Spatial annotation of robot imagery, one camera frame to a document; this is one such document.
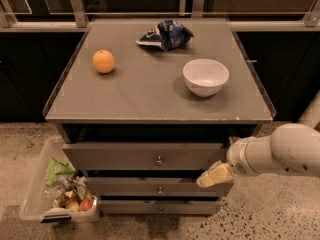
orange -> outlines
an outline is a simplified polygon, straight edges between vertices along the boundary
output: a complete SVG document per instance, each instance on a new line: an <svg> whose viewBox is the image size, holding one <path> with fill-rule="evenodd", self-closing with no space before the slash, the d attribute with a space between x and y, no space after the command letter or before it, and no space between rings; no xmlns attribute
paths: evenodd
<svg viewBox="0 0 320 240"><path fill-rule="evenodd" d="M93 66L100 73L109 73L114 69L114 57L107 50L96 51L93 55Z"/></svg>

speckled floor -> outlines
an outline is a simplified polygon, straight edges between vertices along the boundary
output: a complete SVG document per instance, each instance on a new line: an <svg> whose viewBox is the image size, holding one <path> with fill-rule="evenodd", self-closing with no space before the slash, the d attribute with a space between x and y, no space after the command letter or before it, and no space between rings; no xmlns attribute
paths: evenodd
<svg viewBox="0 0 320 240"><path fill-rule="evenodd" d="M263 126L259 136L280 123ZM104 216L96 223L40 224L19 218L51 124L0 124L0 239L320 239L320 179L236 177L209 217Z"/></svg>

gray drawer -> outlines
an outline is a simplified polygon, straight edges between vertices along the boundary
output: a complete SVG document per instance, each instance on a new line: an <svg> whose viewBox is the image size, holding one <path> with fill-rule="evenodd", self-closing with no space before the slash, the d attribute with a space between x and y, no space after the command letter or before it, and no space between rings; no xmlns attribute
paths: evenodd
<svg viewBox="0 0 320 240"><path fill-rule="evenodd" d="M85 184L97 196L157 196L157 197L224 197L233 182L200 188L185 178L86 178Z"/></svg>
<svg viewBox="0 0 320 240"><path fill-rule="evenodd" d="M222 143L81 142L63 150L78 170L206 170L225 158Z"/></svg>
<svg viewBox="0 0 320 240"><path fill-rule="evenodd" d="M180 214L212 215L220 201L98 201L103 214Z"/></svg>

white bowl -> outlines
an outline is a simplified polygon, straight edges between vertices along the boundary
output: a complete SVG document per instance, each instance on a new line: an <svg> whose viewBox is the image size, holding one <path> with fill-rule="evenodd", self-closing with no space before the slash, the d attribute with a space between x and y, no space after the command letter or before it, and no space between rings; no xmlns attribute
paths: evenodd
<svg viewBox="0 0 320 240"><path fill-rule="evenodd" d="M184 66L183 76L190 91L200 97L208 97L227 83L229 71L215 60L197 59Z"/></svg>

snack bag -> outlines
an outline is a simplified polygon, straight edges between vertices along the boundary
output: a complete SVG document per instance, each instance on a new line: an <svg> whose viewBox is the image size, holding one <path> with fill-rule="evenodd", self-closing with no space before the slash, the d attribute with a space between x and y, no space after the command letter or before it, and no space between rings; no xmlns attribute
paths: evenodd
<svg viewBox="0 0 320 240"><path fill-rule="evenodd" d="M191 37L193 33L182 24L174 20L165 20L149 30L137 44L169 51L186 44Z"/></svg>

